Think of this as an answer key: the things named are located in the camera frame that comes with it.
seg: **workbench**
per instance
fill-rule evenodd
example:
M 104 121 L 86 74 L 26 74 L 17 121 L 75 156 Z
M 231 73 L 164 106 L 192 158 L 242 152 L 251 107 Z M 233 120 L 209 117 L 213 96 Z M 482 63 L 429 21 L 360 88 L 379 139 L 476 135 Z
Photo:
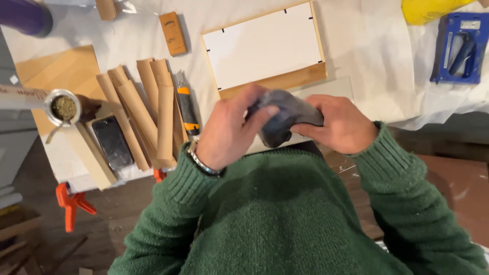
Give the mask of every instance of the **workbench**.
M 140 82 L 136 60 L 166 58 L 173 73 L 185 71 L 198 119 L 205 126 L 218 94 L 200 34 L 295 2 L 146 0 L 144 13 L 119 13 L 110 22 L 101 21 L 93 7 L 50 5 L 55 24 L 48 37 L 29 37 L 4 26 L 2 31 L 16 63 L 91 44 L 101 72 L 123 64 L 134 81 Z M 400 2 L 313 1 L 330 82 L 303 87 L 303 92 L 315 93 L 328 87 L 328 94 L 350 98 L 371 120 L 384 120 L 409 130 L 426 123 L 443 123 L 452 113 L 489 113 L 489 62 L 484 62 L 481 84 L 475 88 L 430 83 L 438 21 L 407 26 Z M 484 11 L 478 2 L 461 10 Z M 157 16 L 171 11 L 179 15 L 189 51 L 177 57 L 168 52 Z M 340 80 L 342 85 L 331 85 Z M 56 146 L 66 149 L 69 144 L 59 141 Z M 262 146 L 256 138 L 250 150 L 261 151 Z M 55 173 L 60 182 L 68 180 L 72 192 L 96 189 L 84 167 L 55 156 L 54 151 L 46 150 L 53 170 L 63 167 L 64 176 Z M 141 173 L 133 165 L 119 173 L 118 184 L 151 174 Z

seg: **silver watch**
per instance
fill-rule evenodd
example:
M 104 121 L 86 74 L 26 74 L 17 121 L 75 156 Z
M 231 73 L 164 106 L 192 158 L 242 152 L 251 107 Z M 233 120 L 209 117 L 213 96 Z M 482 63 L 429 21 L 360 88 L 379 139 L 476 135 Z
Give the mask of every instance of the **silver watch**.
M 194 160 L 194 162 L 202 169 L 204 170 L 205 173 L 207 173 L 210 176 L 218 177 L 221 173 L 221 171 L 216 171 L 212 170 L 211 168 L 205 166 L 205 164 L 202 163 L 202 161 L 197 158 L 197 155 L 195 154 L 195 150 L 197 149 L 197 140 L 194 140 L 190 143 L 190 145 L 187 148 L 187 153 L 189 156 Z

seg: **gray object in hands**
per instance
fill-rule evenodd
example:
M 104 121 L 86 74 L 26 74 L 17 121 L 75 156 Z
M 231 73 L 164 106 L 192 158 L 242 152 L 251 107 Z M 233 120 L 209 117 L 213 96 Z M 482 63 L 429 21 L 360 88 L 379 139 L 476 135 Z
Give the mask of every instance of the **gray object in hands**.
M 290 128 L 297 123 L 309 123 L 315 126 L 323 126 L 323 114 L 311 104 L 299 99 L 288 91 L 271 90 L 248 108 L 245 120 L 248 120 L 257 110 L 276 105 L 280 111 L 258 133 L 265 146 L 276 148 L 288 141 L 292 136 Z

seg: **ribbed sweater cuff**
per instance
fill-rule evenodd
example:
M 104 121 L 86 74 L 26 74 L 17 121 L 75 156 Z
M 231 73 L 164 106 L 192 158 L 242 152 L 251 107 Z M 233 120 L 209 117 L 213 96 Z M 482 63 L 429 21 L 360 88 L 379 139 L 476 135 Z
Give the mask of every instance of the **ribbed sweater cuff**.
M 356 155 L 355 160 L 363 180 L 370 182 L 399 181 L 407 173 L 415 157 L 404 151 L 392 138 L 383 122 L 376 122 L 380 131 L 370 146 Z
M 164 192 L 174 201 L 184 205 L 195 205 L 208 196 L 212 186 L 219 180 L 205 175 L 185 152 L 188 143 L 182 145 L 177 168 L 160 184 Z

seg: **smartphone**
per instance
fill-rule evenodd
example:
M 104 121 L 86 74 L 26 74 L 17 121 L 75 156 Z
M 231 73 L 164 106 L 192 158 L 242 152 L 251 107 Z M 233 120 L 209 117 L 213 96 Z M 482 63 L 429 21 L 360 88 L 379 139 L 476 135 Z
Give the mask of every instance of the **smartphone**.
M 114 116 L 92 123 L 92 128 L 112 170 L 115 171 L 134 163 L 121 127 Z

